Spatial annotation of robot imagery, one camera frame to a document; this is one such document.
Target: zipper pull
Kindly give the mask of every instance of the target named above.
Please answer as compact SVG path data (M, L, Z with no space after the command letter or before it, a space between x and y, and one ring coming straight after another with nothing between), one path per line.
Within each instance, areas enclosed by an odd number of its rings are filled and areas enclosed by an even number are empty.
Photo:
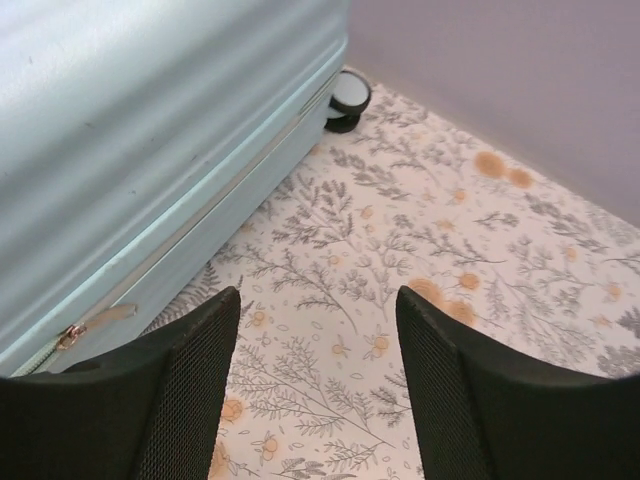
M116 320L124 320L135 316L138 311L138 305L127 303L124 305L116 305L99 313L95 317L87 320L80 325L70 325L64 332L60 334L56 350L68 350L82 337L85 333L101 327L109 322Z

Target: purple wall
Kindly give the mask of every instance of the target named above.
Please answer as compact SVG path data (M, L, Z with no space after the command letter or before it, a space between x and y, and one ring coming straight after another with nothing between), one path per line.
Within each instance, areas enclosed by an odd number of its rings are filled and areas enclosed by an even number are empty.
M640 225L640 1L353 0L349 62Z

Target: suitcase shell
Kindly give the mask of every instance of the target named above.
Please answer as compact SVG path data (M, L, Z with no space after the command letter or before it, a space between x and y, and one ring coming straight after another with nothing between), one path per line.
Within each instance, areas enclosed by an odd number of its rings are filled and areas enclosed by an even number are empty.
M348 0L0 6L0 374L139 335L322 133Z

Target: textured black surface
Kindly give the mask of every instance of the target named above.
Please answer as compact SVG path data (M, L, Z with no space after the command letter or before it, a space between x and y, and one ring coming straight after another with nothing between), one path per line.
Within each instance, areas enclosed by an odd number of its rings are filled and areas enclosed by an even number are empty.
M396 314L427 479L640 478L640 376L533 359L406 287Z
M229 288L65 373L0 379L0 479L206 479L239 315Z

